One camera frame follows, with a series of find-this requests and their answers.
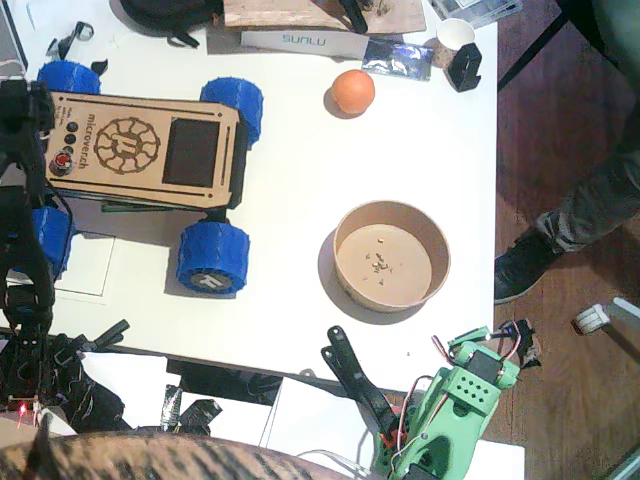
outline kraft paper bowl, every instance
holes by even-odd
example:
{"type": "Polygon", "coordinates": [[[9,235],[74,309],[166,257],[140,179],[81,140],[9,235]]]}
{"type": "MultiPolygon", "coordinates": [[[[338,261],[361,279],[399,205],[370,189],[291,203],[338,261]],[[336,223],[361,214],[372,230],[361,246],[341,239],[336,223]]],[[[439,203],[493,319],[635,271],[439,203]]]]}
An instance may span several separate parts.
{"type": "Polygon", "coordinates": [[[411,205],[388,200],[351,210],[336,228],[333,255],[347,293],[384,313],[426,302],[444,284],[451,263],[435,222],[411,205]]]}

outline white cup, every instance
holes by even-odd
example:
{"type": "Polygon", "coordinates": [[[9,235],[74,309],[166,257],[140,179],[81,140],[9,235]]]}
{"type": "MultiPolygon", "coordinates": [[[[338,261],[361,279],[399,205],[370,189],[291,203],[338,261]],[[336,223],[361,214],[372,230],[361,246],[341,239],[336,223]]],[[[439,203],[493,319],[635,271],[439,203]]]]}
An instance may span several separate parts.
{"type": "Polygon", "coordinates": [[[458,50],[473,43],[476,32],[473,27],[459,18],[447,18],[436,28],[433,65],[447,68],[458,50]]]}

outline blue tire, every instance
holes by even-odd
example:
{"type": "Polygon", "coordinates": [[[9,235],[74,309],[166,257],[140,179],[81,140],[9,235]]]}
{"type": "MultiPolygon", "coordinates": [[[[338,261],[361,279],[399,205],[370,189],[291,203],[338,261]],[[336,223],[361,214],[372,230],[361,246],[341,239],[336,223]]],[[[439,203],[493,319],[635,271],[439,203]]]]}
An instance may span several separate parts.
{"type": "Polygon", "coordinates": [[[242,114],[249,129],[249,147],[260,138],[263,100],[260,89],[242,78],[216,78],[200,92],[201,102],[222,103],[242,114]]]}
{"type": "Polygon", "coordinates": [[[185,228],[180,242],[180,283],[201,293],[236,293],[247,284],[249,236],[226,223],[200,222],[185,228]]]}
{"type": "Polygon", "coordinates": [[[79,63],[58,60],[45,64],[38,72],[38,81],[49,90],[69,93],[100,93],[100,77],[79,63]]]}
{"type": "Polygon", "coordinates": [[[69,255],[71,254],[71,239],[76,234],[75,225],[69,232],[69,244],[65,248],[67,230],[69,228],[69,216],[53,207],[44,207],[33,210],[31,214],[36,238],[44,250],[44,255],[51,262],[55,275],[60,265],[60,273],[67,269],[69,255]]]}

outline display screen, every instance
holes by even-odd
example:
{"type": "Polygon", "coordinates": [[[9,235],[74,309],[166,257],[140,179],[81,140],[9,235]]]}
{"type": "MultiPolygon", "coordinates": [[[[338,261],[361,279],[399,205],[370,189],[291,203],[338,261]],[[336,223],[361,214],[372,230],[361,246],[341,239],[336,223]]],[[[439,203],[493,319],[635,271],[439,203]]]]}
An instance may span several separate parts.
{"type": "Polygon", "coordinates": [[[173,118],[163,183],[213,187],[220,123],[173,118]]]}

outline person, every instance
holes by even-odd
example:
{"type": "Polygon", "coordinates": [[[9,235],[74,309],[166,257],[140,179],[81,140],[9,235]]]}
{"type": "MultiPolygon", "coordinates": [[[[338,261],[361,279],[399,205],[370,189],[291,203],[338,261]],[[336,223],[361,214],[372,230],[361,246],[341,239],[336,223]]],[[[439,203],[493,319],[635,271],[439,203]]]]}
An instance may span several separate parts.
{"type": "Polygon", "coordinates": [[[636,104],[614,152],[495,260],[495,304],[524,295],[562,255],[599,240],[640,211],[640,0],[592,5],[607,56],[633,88],[636,104]]]}

